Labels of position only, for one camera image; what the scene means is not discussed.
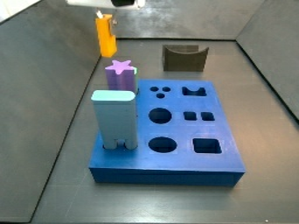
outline gray table surface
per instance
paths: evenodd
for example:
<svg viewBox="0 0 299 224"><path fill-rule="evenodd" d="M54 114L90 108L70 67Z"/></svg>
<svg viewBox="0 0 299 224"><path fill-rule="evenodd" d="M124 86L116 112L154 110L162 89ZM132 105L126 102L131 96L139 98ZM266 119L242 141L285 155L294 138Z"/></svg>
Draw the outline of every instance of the gray table surface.
<svg viewBox="0 0 299 224"><path fill-rule="evenodd" d="M163 45L210 47L203 73L163 72ZM88 163L98 134L90 97L107 89L98 65L32 222L298 222L299 129L235 42L123 40L115 59L140 79L212 81L247 167L234 188L96 184Z"/></svg>

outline rectangular prism block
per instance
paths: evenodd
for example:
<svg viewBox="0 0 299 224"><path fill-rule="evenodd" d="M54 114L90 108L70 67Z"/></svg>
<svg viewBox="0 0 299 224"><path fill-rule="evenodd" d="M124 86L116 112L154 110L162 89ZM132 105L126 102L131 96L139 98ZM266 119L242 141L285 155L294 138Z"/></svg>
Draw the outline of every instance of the rectangular prism block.
<svg viewBox="0 0 299 224"><path fill-rule="evenodd" d="M96 18L98 41L100 47L100 55L111 58L118 51L116 36L111 34L110 20L112 15L104 14L103 18Z"/></svg>
<svg viewBox="0 0 299 224"><path fill-rule="evenodd" d="M210 81L140 80L138 148L103 149L88 168L96 182L234 186L246 172Z"/></svg>

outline gray wall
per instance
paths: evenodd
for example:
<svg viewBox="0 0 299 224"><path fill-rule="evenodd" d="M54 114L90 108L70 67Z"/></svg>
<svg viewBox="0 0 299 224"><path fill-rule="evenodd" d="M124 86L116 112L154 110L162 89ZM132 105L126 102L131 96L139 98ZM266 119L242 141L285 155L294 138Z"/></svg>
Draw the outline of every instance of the gray wall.
<svg viewBox="0 0 299 224"><path fill-rule="evenodd" d="M0 221L28 221L99 60L92 9L42 1L0 25Z"/></svg>
<svg viewBox="0 0 299 224"><path fill-rule="evenodd" d="M148 0L118 11L120 38L236 39L265 0Z"/></svg>
<svg viewBox="0 0 299 224"><path fill-rule="evenodd" d="M238 42L299 119L299 1L266 0Z"/></svg>

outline rectangular hole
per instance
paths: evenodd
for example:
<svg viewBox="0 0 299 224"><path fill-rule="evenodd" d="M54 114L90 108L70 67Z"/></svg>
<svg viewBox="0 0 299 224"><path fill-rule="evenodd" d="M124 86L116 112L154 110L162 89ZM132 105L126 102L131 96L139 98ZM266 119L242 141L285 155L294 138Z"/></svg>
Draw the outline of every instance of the rectangular hole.
<svg viewBox="0 0 299 224"><path fill-rule="evenodd" d="M200 118L206 122L215 121L214 114L211 112L200 112Z"/></svg>
<svg viewBox="0 0 299 224"><path fill-rule="evenodd" d="M196 153L220 154L220 142L212 138L194 138L192 147Z"/></svg>
<svg viewBox="0 0 299 224"><path fill-rule="evenodd" d="M186 121L196 121L198 120L195 112L190 112L190 111L183 112L183 117L184 117Z"/></svg>

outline purple star block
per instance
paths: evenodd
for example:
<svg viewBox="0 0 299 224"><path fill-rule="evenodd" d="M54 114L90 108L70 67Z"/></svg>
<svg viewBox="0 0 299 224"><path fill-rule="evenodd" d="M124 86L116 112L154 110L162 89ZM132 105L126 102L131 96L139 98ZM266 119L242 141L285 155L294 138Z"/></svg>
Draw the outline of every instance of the purple star block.
<svg viewBox="0 0 299 224"><path fill-rule="evenodd" d="M124 62L112 60L114 65L106 67L107 84L110 90L128 90L136 92L135 68L130 66L131 60Z"/></svg>

